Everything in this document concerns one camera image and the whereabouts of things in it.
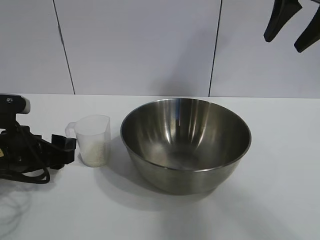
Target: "black cord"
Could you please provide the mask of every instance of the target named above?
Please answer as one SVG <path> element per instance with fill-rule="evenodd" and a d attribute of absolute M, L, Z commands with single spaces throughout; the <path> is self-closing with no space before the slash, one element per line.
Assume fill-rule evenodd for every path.
<path fill-rule="evenodd" d="M 41 166 L 43 173 L 38 176 L 26 176 L 20 172 L 12 171 L 9 169 L 0 169 L 0 179 L 6 179 L 6 180 L 30 183 L 30 184 L 47 184 L 50 181 L 50 174 L 46 165 L 41 161 L 36 151 L 30 145 L 28 138 L 24 133 L 23 128 L 20 126 L 20 124 L 17 121 L 15 122 L 15 126 L 18 129 L 18 131 L 21 132 L 21 135 L 23 140 L 25 141 L 25 144 L 27 145 L 32 155 L 34 156 L 34 160 L 36 161 L 36 163 L 39 166 Z"/>
<path fill-rule="evenodd" d="M 29 143 L 29 141 L 28 141 L 28 139 L 27 139 L 27 137 L 26 137 L 26 135 L 25 135 L 25 133 L 24 133 L 24 130 L 22 129 L 22 127 L 20 126 L 20 124 L 16 121 L 16 122 L 15 122 L 15 125 L 16 125 L 16 127 L 18 128 L 18 130 L 21 132 L 22 137 L 23 137 L 23 139 L 24 139 L 24 141 L 25 141 L 25 144 L 28 146 L 28 148 L 30 149 L 31 153 L 33 154 L 35 161 L 36 161 L 36 162 L 41 166 L 41 168 L 43 169 L 43 173 L 42 173 L 41 175 L 39 175 L 39 176 L 30 177 L 30 176 L 25 176 L 25 175 L 23 175 L 23 174 L 22 174 L 22 175 L 25 176 L 25 177 L 27 177 L 27 178 L 32 178 L 32 179 L 34 179 L 34 182 L 32 182 L 32 183 L 34 183 L 34 184 L 47 184 L 48 182 L 50 182 L 50 173 L 49 173 L 46 165 L 41 161 L 41 159 L 39 158 L 39 156 L 37 155 L 37 153 L 35 152 L 35 150 L 33 149 L 33 147 L 30 145 L 30 143 Z"/>

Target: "white table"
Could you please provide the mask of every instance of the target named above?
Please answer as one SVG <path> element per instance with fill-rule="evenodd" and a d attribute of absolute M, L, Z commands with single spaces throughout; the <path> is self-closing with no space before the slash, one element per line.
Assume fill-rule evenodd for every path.
<path fill-rule="evenodd" d="M 0 180 L 0 240 L 320 239 L 320 99 L 202 97 L 240 115 L 252 145 L 214 192 L 173 196 L 146 183 L 120 139 L 126 114 L 154 96 L 25 94 L 31 132 L 50 139 L 91 114 L 111 117 L 112 158 L 78 159 L 46 185 Z"/>

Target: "stainless steel bowl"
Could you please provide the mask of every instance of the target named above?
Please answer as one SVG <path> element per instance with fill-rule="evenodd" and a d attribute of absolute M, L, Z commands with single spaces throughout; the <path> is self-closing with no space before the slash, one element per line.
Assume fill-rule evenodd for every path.
<path fill-rule="evenodd" d="M 172 194 L 215 189 L 251 144 L 247 124 L 211 102 L 174 98 L 129 113 L 121 137 L 142 176 Z"/>

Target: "measuring cup handle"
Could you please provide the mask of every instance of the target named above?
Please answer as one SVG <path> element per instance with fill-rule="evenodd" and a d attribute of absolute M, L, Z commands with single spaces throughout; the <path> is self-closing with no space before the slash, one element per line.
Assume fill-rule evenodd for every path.
<path fill-rule="evenodd" d="M 75 131 L 75 126 L 76 126 L 76 123 L 73 121 L 73 122 L 70 122 L 67 126 L 66 126 L 66 128 L 65 128 L 65 130 L 64 130 L 64 132 L 65 132 L 65 136 L 67 137 L 67 138 L 70 138 L 70 135 L 71 135 L 71 133 L 70 133 L 70 130 L 72 129 L 73 131 Z"/>

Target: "measuring cup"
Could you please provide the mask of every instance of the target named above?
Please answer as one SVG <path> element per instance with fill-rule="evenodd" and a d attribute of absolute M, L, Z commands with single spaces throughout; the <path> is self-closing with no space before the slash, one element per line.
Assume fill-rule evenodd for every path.
<path fill-rule="evenodd" d="M 77 122 L 70 122 L 65 128 L 66 137 L 73 129 L 80 148 L 82 162 L 97 168 L 107 164 L 110 156 L 110 117 L 90 115 Z"/>

